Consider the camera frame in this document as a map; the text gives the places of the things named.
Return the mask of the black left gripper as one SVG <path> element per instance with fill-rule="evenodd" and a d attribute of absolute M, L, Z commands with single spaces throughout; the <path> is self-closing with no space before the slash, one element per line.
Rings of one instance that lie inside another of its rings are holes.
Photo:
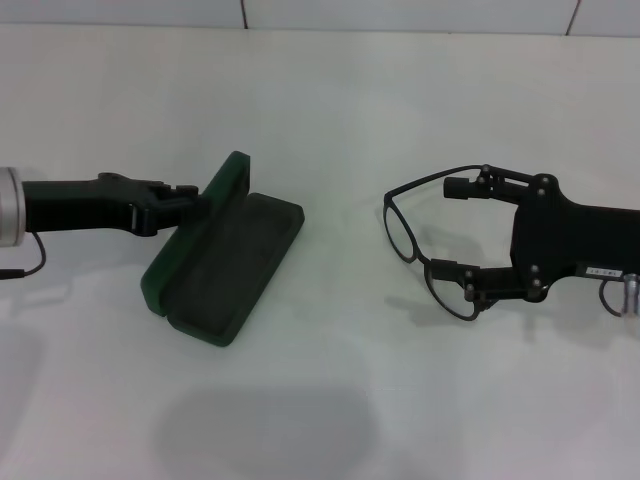
<path fill-rule="evenodd" d="M 84 181 L 25 181 L 26 230 L 115 229 L 154 236 L 202 216 L 199 189 L 101 173 Z"/>

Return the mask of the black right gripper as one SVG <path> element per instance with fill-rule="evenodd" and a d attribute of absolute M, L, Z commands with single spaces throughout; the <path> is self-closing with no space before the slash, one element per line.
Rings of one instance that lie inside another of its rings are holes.
<path fill-rule="evenodd" d="M 566 277 L 620 281 L 640 275 L 640 211 L 569 200 L 556 177 L 484 165 L 475 180 L 447 177 L 444 197 L 519 203 L 511 242 L 513 267 L 431 261 L 431 278 L 458 284 L 472 302 L 546 298 Z"/>

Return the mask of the green glasses case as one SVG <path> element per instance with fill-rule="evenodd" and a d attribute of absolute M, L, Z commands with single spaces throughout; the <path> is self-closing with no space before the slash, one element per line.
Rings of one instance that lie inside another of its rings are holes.
<path fill-rule="evenodd" d="M 140 282 L 152 313 L 217 347 L 234 341 L 305 221 L 301 206 L 251 191 L 250 166 L 229 155 L 202 192 L 209 214 L 179 226 Z"/>

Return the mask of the black glasses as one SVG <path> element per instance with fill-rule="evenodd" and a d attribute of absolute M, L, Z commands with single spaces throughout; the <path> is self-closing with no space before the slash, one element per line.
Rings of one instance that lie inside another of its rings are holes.
<path fill-rule="evenodd" d="M 480 301 L 472 299 L 471 303 L 473 305 L 473 312 L 470 315 L 462 315 L 461 313 L 450 308 L 440 298 L 433 286 L 432 267 L 434 266 L 434 260 L 425 256 L 421 251 L 413 230 L 411 229 L 404 215 L 401 213 L 400 209 L 395 203 L 395 198 L 401 194 L 409 192 L 410 190 L 424 186 L 433 181 L 443 179 L 455 173 L 481 169 L 482 167 L 480 165 L 468 165 L 447 169 L 396 187 L 386 192 L 383 197 L 382 218 L 384 222 L 384 228 L 392 248 L 404 263 L 410 265 L 415 261 L 418 261 L 423 266 L 423 276 L 426 282 L 427 289 L 432 297 L 449 314 L 453 315 L 459 320 L 466 322 L 476 320 L 482 312 L 493 307 L 497 303 L 497 301 Z"/>

